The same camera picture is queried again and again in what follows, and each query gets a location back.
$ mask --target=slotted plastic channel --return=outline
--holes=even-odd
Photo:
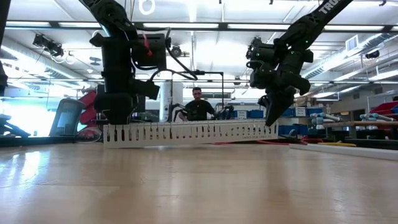
[[[140,148],[277,138],[277,122],[267,127],[263,119],[104,126],[106,148]]]

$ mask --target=ceiling duct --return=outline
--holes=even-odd
[[[57,73],[63,75],[64,77],[86,78],[83,75],[80,75],[80,74],[70,70],[69,68],[64,67],[63,65],[53,62],[51,59],[49,59],[47,57],[40,56],[40,54],[34,52],[33,50],[28,49],[27,47],[22,46],[21,44],[16,43],[15,41],[13,41],[7,37],[4,37],[2,46],[4,46],[5,48],[14,50],[16,52],[19,52],[20,54],[25,55],[26,57],[29,57],[32,60],[37,61],[37,63],[40,63],[41,65],[45,66],[46,69],[50,69],[54,72],[57,72]]]
[[[366,39],[364,38],[364,35],[361,36],[362,38],[355,36],[350,40],[347,40],[345,48],[335,52],[327,58],[324,58],[320,62],[313,64],[305,70],[305,73],[302,74],[302,76],[306,79],[313,78],[332,68],[344,64],[351,60],[355,55],[366,54],[374,50],[380,44],[396,38],[397,36],[397,34],[376,34]]]

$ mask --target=man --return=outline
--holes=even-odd
[[[192,89],[194,100],[185,105],[187,114],[180,113],[178,115],[183,121],[206,121],[207,113],[214,114],[214,108],[209,102],[201,99],[201,88],[194,87]]]

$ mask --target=yellow cable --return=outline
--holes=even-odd
[[[341,141],[338,142],[323,142],[323,143],[318,143],[320,145],[324,145],[324,146],[346,146],[346,147],[356,147],[355,144],[351,144],[351,143],[342,143]]]

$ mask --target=red cable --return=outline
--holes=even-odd
[[[147,38],[147,36],[145,34],[142,34],[142,36],[144,37],[144,45],[148,49],[148,53],[147,54],[148,54],[148,56],[152,56],[152,51],[150,50],[150,47],[149,47],[148,38]]]

